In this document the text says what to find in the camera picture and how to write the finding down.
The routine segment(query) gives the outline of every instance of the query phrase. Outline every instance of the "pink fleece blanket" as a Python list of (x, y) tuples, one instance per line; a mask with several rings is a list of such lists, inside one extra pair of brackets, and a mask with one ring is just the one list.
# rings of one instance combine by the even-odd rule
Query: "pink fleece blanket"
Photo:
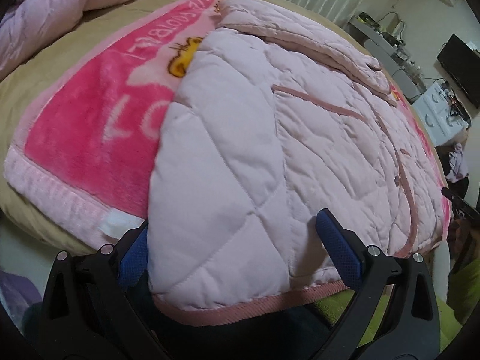
[(5, 178), (93, 248), (147, 214), (167, 106), (220, 0), (180, 0), (99, 44), (26, 110)]

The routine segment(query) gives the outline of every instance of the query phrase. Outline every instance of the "pink quilted blanket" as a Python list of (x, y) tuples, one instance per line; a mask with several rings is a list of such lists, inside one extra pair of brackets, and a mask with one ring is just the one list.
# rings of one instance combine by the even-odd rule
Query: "pink quilted blanket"
[(344, 289), (315, 231), (325, 207), (385, 254), (433, 248), (445, 225), (438, 167), (379, 62), (277, 5), (219, 8), (169, 106), (150, 178), (160, 311), (219, 325)]
[[(431, 167), (435, 171), (435, 176), (437, 179), (438, 186), (440, 188), (445, 187), (445, 183), (443, 181), (441, 169), (438, 167), (437, 160), (435, 159), (435, 155), (433, 153), (433, 149), (429, 140), (427, 139), (425, 133), (423, 132), (422, 128), (415, 120), (415, 117), (412, 114), (412, 109), (409, 105), (409, 102), (406, 100), (405, 96), (402, 95), (400, 90), (393, 84), (390, 83), (392, 88), (392, 93), (398, 100), (398, 109), (405, 115), (406, 120), (408, 121), (410, 127), (417, 133), (418, 137), (420, 138), (423, 150), (427, 155), (427, 158), (431, 164)], [(447, 231), (448, 226), (450, 225), (450, 215), (452, 211), (452, 203), (448, 200), (445, 196), (442, 195), (442, 207), (443, 207), (443, 239), (447, 238)]]
[(99, 44), (26, 110), (5, 177), (87, 245), (115, 242), (147, 215), (168, 105), (220, 0), (181, 0)]

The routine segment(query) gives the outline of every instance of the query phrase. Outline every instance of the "black cable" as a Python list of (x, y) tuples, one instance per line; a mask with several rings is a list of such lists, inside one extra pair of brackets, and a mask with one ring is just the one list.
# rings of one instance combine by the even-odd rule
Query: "black cable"
[(397, 69), (396, 71), (394, 71), (393, 74), (392, 74), (392, 78), (393, 78), (393, 76), (395, 75), (395, 73), (397, 73), (397, 72), (399, 72), (399, 71), (402, 71), (402, 70), (403, 70), (403, 69), (400, 68), (400, 69)]
[(423, 95), (423, 93), (420, 93), (416, 96), (413, 96), (412, 98), (409, 98), (409, 97), (406, 97), (406, 99), (409, 101), (409, 103), (413, 103), (415, 100), (417, 100), (417, 98), (419, 98), (421, 95)]
[(398, 13), (397, 13), (397, 12), (395, 12), (395, 11), (390, 11), (390, 12), (388, 12), (385, 16), (383, 16), (379, 21), (377, 21), (377, 23), (380, 23), (383, 19), (385, 19), (385, 18), (386, 18), (388, 15), (390, 15), (391, 13), (394, 13), (394, 14), (397, 16), (398, 20), (400, 20), (400, 17), (398, 16)]
[(433, 80), (433, 81), (435, 82), (435, 81), (438, 81), (438, 80), (444, 80), (444, 78), (443, 78), (443, 77), (440, 77), (439, 79), (424, 79), (424, 80)]
[(403, 24), (402, 26), (402, 31), (400, 31), (400, 39), (399, 40), (402, 40), (402, 37), (403, 37), (403, 30), (405, 30), (405, 21), (403, 20), (400, 20), (400, 23)]

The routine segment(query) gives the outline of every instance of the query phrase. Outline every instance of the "purple cloth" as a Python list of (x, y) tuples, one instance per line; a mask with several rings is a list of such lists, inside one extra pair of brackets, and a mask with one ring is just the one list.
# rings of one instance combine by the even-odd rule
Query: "purple cloth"
[(13, 323), (20, 328), (26, 309), (41, 302), (42, 297), (27, 278), (0, 271), (0, 300)]
[(469, 169), (467, 162), (463, 156), (462, 145), (460, 143), (455, 144), (455, 150), (448, 154), (450, 157), (450, 173), (446, 176), (447, 180), (451, 183), (456, 183), (469, 175)]

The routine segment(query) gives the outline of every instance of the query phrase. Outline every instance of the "beige bedsheet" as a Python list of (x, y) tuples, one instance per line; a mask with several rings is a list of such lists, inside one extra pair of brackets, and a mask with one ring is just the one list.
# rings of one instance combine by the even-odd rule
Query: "beige bedsheet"
[[(39, 93), (107, 36), (174, 1), (177, 0), (136, 0), (116, 7), (87, 12), (75, 30), (39, 52), (0, 82), (1, 174), (3, 174), (3, 162), (18, 121), (28, 104)], [(366, 53), (353, 38), (320, 15), (285, 0), (266, 1), (299, 12), (321, 23)], [(52, 223), (28, 200), (17, 194), (3, 176), (0, 177), (0, 208), (18, 227), (43, 242), (73, 254), (92, 251)]]

